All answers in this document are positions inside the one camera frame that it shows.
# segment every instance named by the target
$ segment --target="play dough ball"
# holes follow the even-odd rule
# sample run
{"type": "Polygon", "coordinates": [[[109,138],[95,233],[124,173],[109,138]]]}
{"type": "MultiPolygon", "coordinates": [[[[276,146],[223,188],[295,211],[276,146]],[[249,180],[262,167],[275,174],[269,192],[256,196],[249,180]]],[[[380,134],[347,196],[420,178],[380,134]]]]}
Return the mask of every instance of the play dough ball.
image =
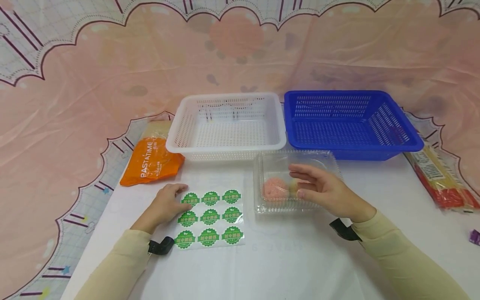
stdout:
{"type": "Polygon", "coordinates": [[[264,183],[264,197],[266,200],[288,198],[288,185],[278,177],[269,178],[264,183]]]}
{"type": "Polygon", "coordinates": [[[298,184],[300,182],[308,183],[308,181],[301,180],[301,179],[298,179],[298,178],[294,178],[290,181],[290,185],[288,186],[288,189],[290,190],[290,196],[291,197],[297,197],[297,191],[299,190],[298,184]]]}

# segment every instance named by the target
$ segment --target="white table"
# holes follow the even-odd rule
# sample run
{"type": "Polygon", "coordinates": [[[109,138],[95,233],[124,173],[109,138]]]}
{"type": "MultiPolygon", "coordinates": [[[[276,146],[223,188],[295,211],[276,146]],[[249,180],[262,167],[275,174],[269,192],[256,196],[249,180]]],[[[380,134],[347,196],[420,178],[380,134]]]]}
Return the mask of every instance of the white table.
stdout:
{"type": "MultiPolygon", "coordinates": [[[[468,232],[480,216],[443,214],[400,155],[386,162],[340,161],[347,185],[389,217],[475,299],[480,294],[480,247],[468,232]]],[[[246,245],[152,256],[130,299],[396,299],[373,259],[357,242],[342,240],[328,226],[334,218],[313,215],[258,216],[253,211],[252,167],[223,165],[213,172],[186,162],[175,182],[243,180],[246,245]]],[[[155,193],[169,181],[117,186],[63,300],[74,298],[155,193]]],[[[164,228],[154,235],[163,239],[164,228]]]]}

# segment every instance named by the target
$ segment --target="black strap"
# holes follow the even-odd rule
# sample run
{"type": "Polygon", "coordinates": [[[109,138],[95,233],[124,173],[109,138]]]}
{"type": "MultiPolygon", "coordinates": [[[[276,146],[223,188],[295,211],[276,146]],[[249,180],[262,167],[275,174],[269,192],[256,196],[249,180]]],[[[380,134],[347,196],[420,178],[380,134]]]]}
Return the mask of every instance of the black strap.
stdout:
{"type": "Polygon", "coordinates": [[[150,240],[148,243],[148,252],[156,255],[167,255],[174,244],[175,241],[171,237],[165,237],[161,243],[150,240]]]}
{"type": "Polygon", "coordinates": [[[353,231],[352,226],[345,226],[343,224],[342,220],[336,219],[332,223],[330,223],[330,227],[335,230],[335,232],[344,240],[359,240],[361,241],[361,238],[358,236],[358,234],[353,231]]]}

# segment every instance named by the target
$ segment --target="pink fabric backdrop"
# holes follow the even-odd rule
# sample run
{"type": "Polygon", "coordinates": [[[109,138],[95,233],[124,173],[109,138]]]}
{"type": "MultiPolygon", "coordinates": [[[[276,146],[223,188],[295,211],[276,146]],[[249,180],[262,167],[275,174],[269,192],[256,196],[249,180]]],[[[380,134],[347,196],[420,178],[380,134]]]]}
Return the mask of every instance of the pink fabric backdrop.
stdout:
{"type": "Polygon", "coordinates": [[[107,138],[132,119],[175,113],[187,95],[384,90],[445,125],[442,148],[461,157],[463,178],[480,192],[480,23],[473,10],[439,17],[439,7],[394,0],[374,12],[346,3],[278,29],[245,8],[186,22],[146,4],[126,26],[86,25],[75,46],[45,56],[44,79],[0,83],[0,270],[8,270],[0,299],[48,263],[55,220],[99,175],[107,138]]]}

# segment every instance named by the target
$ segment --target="pink ball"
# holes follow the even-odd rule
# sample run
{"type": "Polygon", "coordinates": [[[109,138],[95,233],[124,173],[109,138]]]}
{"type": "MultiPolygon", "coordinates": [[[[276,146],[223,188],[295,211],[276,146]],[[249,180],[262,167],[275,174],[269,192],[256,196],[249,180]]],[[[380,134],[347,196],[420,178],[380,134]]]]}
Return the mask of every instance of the pink ball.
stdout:
{"type": "Polygon", "coordinates": [[[278,177],[269,178],[264,183],[264,198],[266,200],[288,198],[288,193],[288,185],[278,177]]]}

